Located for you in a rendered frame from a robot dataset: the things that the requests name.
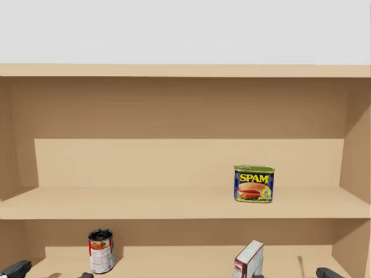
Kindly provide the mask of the red and white can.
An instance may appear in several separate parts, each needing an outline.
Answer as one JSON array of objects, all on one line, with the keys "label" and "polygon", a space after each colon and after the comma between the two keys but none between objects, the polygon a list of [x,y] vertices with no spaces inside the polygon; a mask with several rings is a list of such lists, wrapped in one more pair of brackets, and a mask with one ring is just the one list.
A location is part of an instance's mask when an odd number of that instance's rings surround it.
[{"label": "red and white can", "polygon": [[88,235],[90,270],[102,275],[115,265],[113,232],[110,229],[97,229]]}]

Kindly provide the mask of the green and blue rectangular can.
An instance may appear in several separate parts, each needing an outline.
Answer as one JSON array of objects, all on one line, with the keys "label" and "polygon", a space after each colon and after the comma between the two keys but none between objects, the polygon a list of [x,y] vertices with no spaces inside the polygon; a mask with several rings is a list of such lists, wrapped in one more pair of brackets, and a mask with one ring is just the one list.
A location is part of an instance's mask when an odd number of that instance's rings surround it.
[{"label": "green and blue rectangular can", "polygon": [[274,167],[235,165],[234,199],[238,202],[271,203],[274,174]]}]

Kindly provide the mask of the red and white carton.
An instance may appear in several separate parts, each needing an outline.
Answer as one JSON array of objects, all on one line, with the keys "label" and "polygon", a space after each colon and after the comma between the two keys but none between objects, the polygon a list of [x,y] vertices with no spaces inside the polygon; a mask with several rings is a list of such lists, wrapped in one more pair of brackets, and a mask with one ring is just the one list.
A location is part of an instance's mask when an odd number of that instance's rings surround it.
[{"label": "red and white carton", "polygon": [[262,275],[264,244],[252,240],[234,260],[233,278],[252,278]]}]

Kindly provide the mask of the pale wooden shelf unit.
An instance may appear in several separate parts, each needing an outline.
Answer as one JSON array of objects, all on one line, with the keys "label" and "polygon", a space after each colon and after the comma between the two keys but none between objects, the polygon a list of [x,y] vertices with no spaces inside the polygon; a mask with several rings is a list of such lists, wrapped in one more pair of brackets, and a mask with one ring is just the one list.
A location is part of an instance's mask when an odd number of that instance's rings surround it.
[{"label": "pale wooden shelf unit", "polygon": [[[275,168],[271,203],[234,199],[234,166]],[[371,65],[0,63],[0,270],[371,278]]]}]

